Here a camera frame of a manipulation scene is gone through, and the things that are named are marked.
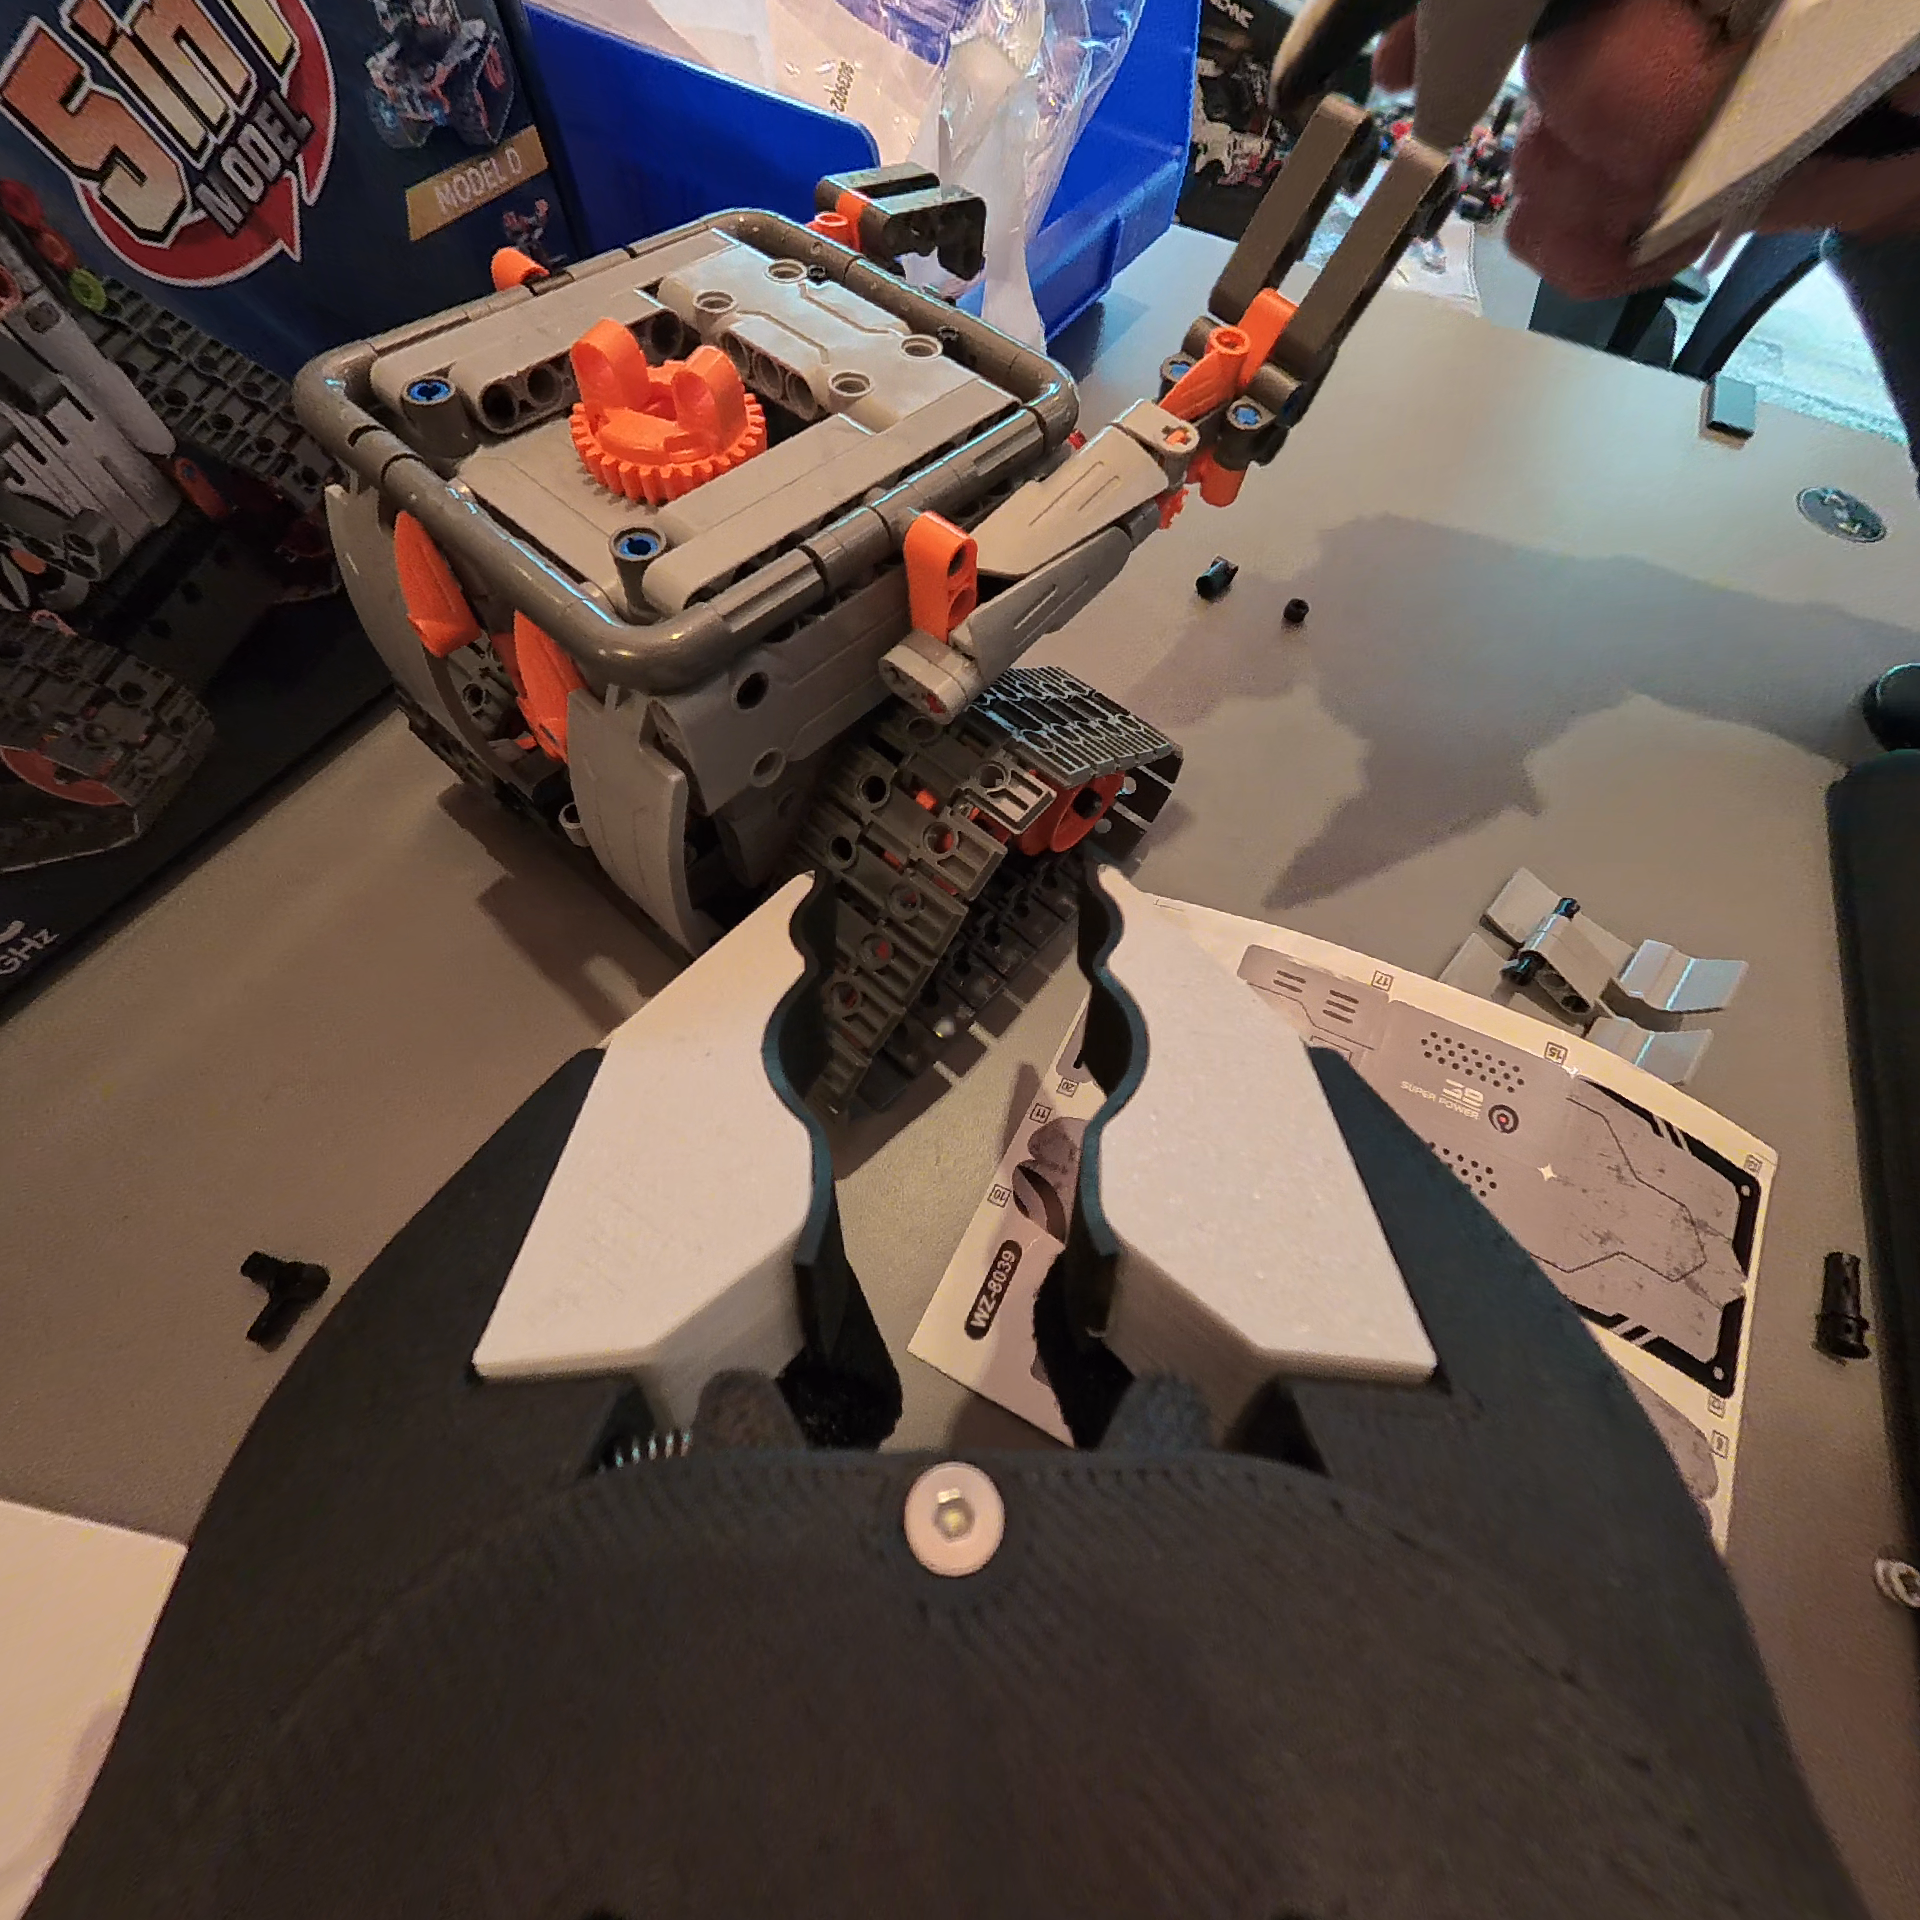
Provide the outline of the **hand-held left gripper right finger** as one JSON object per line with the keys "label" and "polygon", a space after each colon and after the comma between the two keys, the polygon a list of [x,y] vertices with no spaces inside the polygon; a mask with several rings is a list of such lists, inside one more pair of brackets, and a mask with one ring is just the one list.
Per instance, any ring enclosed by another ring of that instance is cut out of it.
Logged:
{"label": "hand-held left gripper right finger", "polygon": [[1073,1335],[1210,1410],[1277,1377],[1424,1385],[1436,1350],[1306,1040],[1115,865],[1084,867]]}

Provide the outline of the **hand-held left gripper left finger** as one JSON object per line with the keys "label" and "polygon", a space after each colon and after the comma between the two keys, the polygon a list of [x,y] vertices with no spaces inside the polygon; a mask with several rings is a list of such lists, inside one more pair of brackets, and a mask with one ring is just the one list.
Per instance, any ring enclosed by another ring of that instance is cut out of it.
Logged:
{"label": "hand-held left gripper left finger", "polygon": [[779,1376],[801,1352],[811,1144],[763,1041],[803,982],[809,891],[789,880],[608,1034],[471,1354],[480,1377],[629,1376],[651,1402],[695,1402],[716,1374]]}

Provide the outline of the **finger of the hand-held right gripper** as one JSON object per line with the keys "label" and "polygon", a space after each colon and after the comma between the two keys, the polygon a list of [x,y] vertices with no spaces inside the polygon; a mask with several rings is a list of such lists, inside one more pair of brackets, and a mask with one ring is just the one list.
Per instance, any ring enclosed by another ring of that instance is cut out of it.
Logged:
{"label": "finger of the hand-held right gripper", "polygon": [[1739,232],[1778,181],[1907,82],[1915,1],[1696,5],[1744,57],[1639,238],[1639,261]]}
{"label": "finger of the hand-held right gripper", "polygon": [[1543,1],[1420,1],[1415,6],[1412,135],[1459,147],[1535,33]]}

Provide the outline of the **robot sticker sheet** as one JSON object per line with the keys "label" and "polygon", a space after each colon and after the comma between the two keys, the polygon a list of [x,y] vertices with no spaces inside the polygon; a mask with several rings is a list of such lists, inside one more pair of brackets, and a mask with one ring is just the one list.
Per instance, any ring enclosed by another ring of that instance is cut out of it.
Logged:
{"label": "robot sticker sheet", "polygon": [[[1311,1043],[1347,1058],[1564,1291],[1669,1446],[1720,1550],[1731,1542],[1744,1318],[1778,1159],[1643,1066],[1691,1071],[1709,1034],[1621,1015],[1531,1013],[1479,927],[1441,978],[1159,897]],[[1097,1088],[1073,1030],[1016,1123],[907,1347],[1057,1441],[1033,1304],[1065,1248]]]}

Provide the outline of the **grey plastic panel assembly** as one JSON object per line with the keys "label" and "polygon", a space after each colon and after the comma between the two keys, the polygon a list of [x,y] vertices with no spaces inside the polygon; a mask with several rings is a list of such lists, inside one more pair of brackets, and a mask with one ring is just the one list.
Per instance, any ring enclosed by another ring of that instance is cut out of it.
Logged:
{"label": "grey plastic panel assembly", "polygon": [[1674,1088],[1713,1046],[1706,1016],[1739,994],[1749,967],[1665,942],[1625,942],[1573,895],[1517,867],[1481,909],[1441,982],[1562,1023]]}

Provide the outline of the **grey orange tracked toy robot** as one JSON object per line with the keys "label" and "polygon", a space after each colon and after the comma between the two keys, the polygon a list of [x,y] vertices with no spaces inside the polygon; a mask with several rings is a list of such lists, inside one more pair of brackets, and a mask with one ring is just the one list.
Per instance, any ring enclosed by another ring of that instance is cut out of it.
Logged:
{"label": "grey orange tracked toy robot", "polygon": [[1154,392],[1095,431],[1044,352],[898,273],[981,211],[889,167],[333,347],[295,379],[328,529],[411,729],[565,830],[683,952],[792,878],[836,899],[821,1112],[879,1107],[1128,857],[1183,749],[1027,655],[1191,494],[1236,498],[1450,217],[1407,135],[1306,297],[1378,120],[1329,95]]}

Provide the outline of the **person's right forearm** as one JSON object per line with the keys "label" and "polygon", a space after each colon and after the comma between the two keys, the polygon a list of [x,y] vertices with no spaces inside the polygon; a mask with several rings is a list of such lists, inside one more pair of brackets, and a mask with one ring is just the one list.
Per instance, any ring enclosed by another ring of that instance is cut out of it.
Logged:
{"label": "person's right forearm", "polygon": [[1919,234],[1831,231],[1821,253],[1874,350],[1919,469]]}

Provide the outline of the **person's right hand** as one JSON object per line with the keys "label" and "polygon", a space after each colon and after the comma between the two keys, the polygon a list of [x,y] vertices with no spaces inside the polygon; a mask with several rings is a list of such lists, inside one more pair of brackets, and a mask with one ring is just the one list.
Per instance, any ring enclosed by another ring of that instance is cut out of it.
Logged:
{"label": "person's right hand", "polygon": [[[1410,88],[1423,19],[1373,50],[1373,80]],[[1594,5],[1530,48],[1530,119],[1515,147],[1507,245],[1562,291],[1632,291],[1701,258],[1713,227],[1636,255],[1669,181],[1699,141],[1737,48],[1675,1]],[[1752,231],[1893,232],[1914,221],[1915,152],[1808,157],[1755,209]]]}

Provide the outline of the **pile of toy bricks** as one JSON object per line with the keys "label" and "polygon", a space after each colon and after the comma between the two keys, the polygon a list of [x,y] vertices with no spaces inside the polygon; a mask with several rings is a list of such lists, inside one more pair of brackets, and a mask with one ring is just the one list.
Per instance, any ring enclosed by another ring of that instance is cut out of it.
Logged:
{"label": "pile of toy bricks", "polygon": [[1467,278],[1472,266],[1472,234],[1504,217],[1511,199],[1511,165],[1517,141],[1524,86],[1503,86],[1490,115],[1456,147],[1459,192],[1442,227],[1412,245],[1409,253],[1412,282],[1437,289],[1442,277]]}

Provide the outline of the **black car model box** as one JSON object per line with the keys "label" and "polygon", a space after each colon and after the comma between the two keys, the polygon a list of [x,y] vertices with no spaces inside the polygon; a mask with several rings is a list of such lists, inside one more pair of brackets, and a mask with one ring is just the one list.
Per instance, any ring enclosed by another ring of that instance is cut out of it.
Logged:
{"label": "black car model box", "polygon": [[1268,88],[1296,11],[1290,1],[1201,5],[1188,143],[1196,175],[1243,184],[1272,175],[1290,150]]}

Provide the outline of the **black office chair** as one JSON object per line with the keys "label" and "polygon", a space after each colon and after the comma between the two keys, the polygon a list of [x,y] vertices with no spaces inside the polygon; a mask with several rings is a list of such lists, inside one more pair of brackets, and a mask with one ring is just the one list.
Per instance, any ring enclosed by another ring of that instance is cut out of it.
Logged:
{"label": "black office chair", "polygon": [[1824,231],[1752,232],[1699,307],[1691,333],[1679,347],[1672,371],[1716,377],[1741,341],[1821,261]]}

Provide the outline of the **clear plastic bag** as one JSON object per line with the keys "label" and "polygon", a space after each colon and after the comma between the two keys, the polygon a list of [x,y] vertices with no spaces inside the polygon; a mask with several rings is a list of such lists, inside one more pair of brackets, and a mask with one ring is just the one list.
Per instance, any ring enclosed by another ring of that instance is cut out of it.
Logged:
{"label": "clear plastic bag", "polygon": [[1040,344],[1029,253],[1073,146],[1130,55],[1139,1],[826,1],[795,19],[850,64],[848,111],[884,161],[912,159],[987,207],[981,315]]}

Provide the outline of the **black angled connector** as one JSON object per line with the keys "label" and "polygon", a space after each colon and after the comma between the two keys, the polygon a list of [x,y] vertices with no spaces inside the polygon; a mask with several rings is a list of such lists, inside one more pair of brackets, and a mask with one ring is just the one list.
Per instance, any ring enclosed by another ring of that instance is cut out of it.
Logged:
{"label": "black angled connector", "polygon": [[252,1253],[241,1261],[241,1272],[264,1291],[264,1304],[248,1328],[248,1341],[265,1352],[275,1352],[331,1287],[329,1271],[323,1264],[268,1253]]}

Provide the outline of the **blue storage bin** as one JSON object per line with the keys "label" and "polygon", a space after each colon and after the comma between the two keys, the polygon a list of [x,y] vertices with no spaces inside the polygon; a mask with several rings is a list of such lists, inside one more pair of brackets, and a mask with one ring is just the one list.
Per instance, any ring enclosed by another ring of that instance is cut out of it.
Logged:
{"label": "blue storage bin", "polygon": [[[1188,167],[1197,1],[1151,1],[1085,120],[1027,263],[1047,336],[1172,226]],[[875,161],[866,129],[541,5],[520,5],[548,150],[591,250],[728,207],[809,217],[823,175]]]}

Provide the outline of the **blue robot kit box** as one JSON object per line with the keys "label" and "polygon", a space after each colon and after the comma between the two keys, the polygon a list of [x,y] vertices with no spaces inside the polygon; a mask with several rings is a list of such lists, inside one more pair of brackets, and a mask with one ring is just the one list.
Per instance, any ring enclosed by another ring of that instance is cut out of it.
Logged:
{"label": "blue robot kit box", "polygon": [[521,5],[2,5],[2,994],[388,671],[323,350],[575,253]]}

